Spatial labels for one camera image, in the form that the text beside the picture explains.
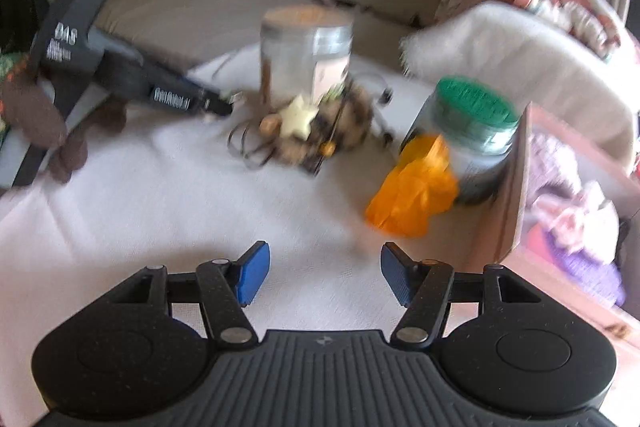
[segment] orange plastic bag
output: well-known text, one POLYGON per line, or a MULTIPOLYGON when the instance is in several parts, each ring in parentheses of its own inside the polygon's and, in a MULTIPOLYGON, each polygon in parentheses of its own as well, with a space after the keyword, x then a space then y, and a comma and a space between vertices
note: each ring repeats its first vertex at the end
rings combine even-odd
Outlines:
POLYGON ((404 147, 365 216, 377 229, 420 237, 427 233, 429 217, 449 210, 457 197, 458 181, 449 168, 444 139, 422 135, 404 147))

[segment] white tablecloth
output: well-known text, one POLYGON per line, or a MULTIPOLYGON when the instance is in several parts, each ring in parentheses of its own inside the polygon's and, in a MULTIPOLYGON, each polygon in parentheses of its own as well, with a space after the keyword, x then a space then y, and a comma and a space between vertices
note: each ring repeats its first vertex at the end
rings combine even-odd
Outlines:
MULTIPOLYGON (((202 68, 199 77, 209 81, 216 67, 202 68)), ((354 71, 372 68, 353 61, 354 71)), ((383 114, 404 136, 431 87, 378 71, 395 91, 383 114)), ((257 47, 229 61, 215 83, 256 89, 257 47)), ((90 134, 87 164, 68 185, 43 175, 0 199, 0 415, 7 427, 29 427, 46 412, 30 373, 38 341, 145 265, 192 271, 216 257, 235 259, 264 240, 271 270, 246 309, 258 334, 392 331, 403 309, 379 261, 390 238, 362 217, 392 155, 368 142, 326 162, 317 178, 275 163, 248 171, 226 149, 228 131, 245 117, 246 108, 206 123, 132 107, 121 136, 90 134)), ((398 243, 416 259, 459 264, 480 213, 481 207, 456 208, 433 219, 428 237, 398 243)), ((177 312, 198 326, 193 307, 177 312)))

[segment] brown glove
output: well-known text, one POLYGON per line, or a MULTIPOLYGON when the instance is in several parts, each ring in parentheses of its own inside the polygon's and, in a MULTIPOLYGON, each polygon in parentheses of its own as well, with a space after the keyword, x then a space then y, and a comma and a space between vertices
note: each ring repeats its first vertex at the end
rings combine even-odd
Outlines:
POLYGON ((109 97, 67 134, 59 111, 34 81, 38 73, 43 72, 34 71, 27 58, 16 64, 0 84, 0 115, 10 126, 20 128, 33 145, 56 149, 48 168, 57 181, 66 183, 73 171, 86 162, 87 130, 98 125, 114 133, 121 132, 126 123, 126 102, 109 97))

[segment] star-shaped decoration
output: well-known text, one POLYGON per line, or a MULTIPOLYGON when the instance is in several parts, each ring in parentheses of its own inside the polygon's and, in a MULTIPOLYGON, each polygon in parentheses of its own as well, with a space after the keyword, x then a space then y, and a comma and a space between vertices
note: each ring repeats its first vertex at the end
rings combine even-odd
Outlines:
POLYGON ((303 140, 309 138, 311 121, 318 114, 318 108, 305 102, 299 94, 287 107, 280 111, 282 118, 280 137, 288 138, 295 135, 303 140))

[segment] pink box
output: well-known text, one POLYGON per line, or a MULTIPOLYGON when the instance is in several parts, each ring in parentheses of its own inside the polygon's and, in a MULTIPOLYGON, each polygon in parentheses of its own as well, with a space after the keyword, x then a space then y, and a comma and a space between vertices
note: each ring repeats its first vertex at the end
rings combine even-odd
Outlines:
POLYGON ((516 138, 510 168, 494 204, 478 227, 465 270, 481 272, 487 263, 501 263, 574 311, 604 333, 618 356, 614 383, 601 411, 620 427, 640 425, 640 184, 629 179, 622 168, 593 143, 543 109, 527 107, 516 138), (536 226, 525 220, 526 172, 529 168, 529 136, 541 131, 574 149, 583 182, 596 180, 604 195, 616 206, 619 216, 631 218, 631 230, 624 243, 622 266, 626 301, 621 308, 608 308, 587 295, 555 264, 533 253, 536 226))

